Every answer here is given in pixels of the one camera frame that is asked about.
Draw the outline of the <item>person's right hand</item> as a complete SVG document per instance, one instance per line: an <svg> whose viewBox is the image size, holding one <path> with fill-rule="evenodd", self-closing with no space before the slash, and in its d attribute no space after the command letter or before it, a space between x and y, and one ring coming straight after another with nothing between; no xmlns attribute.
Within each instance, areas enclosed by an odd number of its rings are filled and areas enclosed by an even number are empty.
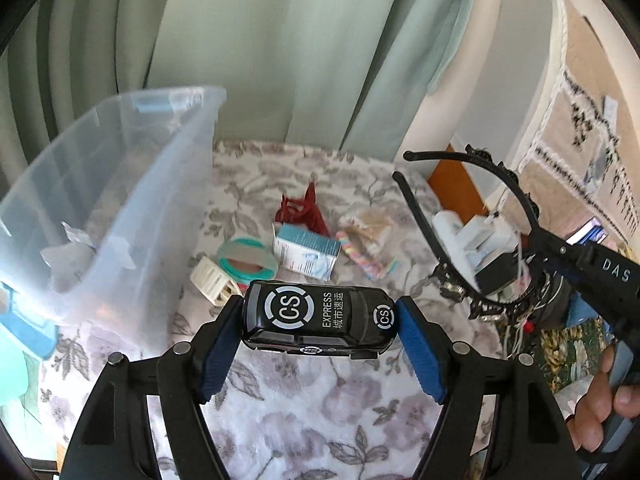
<svg viewBox="0 0 640 480"><path fill-rule="evenodd" d="M613 391L608 384L614 356L613 346L602 352L600 370L594 375L587 393L579 400L574 416L566 422L575 450L596 450L604 438L603 423L613 412L623 418L639 416L639 386L620 386Z"/></svg>

